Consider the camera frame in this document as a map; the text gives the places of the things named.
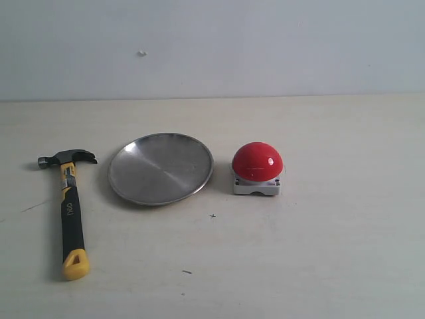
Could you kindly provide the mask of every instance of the claw hammer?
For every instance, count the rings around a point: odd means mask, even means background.
[[[52,165],[60,165],[62,180],[62,246],[63,275],[68,280],[76,280],[86,276],[90,270],[81,225],[81,208],[75,181],[75,163],[88,161],[98,163],[94,154],[86,150],[68,150],[57,153],[51,158],[39,158],[39,167],[44,169]]]

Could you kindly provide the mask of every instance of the red dome button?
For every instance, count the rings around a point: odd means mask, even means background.
[[[284,162],[272,146],[252,142],[236,152],[232,168],[239,177],[248,181],[269,181],[282,172]]]

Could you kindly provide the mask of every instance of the table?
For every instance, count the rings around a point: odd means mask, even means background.
[[[112,156],[156,132],[198,138],[212,179],[156,209],[117,198]],[[277,197],[232,194],[230,162],[272,144]],[[91,273],[64,282],[58,169],[78,188]],[[425,94],[0,104],[0,317],[421,318]]]

